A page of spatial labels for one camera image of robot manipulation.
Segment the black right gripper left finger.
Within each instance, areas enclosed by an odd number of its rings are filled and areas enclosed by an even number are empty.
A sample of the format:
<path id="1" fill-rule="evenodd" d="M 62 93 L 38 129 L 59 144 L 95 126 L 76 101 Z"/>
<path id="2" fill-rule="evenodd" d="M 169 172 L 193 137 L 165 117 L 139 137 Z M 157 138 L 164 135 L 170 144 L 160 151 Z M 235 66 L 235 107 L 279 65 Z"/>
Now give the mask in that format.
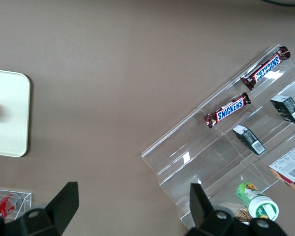
<path id="1" fill-rule="evenodd" d="M 79 208 L 77 182 L 68 182 L 45 208 L 35 208 L 6 224 L 6 236 L 61 236 Z"/>

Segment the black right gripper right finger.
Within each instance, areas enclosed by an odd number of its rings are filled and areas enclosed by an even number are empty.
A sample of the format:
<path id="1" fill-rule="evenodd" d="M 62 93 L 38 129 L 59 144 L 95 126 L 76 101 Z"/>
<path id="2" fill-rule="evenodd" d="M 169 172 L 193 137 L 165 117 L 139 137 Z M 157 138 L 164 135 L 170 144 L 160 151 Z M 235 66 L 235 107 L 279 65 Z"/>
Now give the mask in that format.
<path id="1" fill-rule="evenodd" d="M 188 236 L 247 236 L 249 227 L 224 209 L 214 209 L 200 184 L 190 185 L 190 211 L 195 227 Z"/>

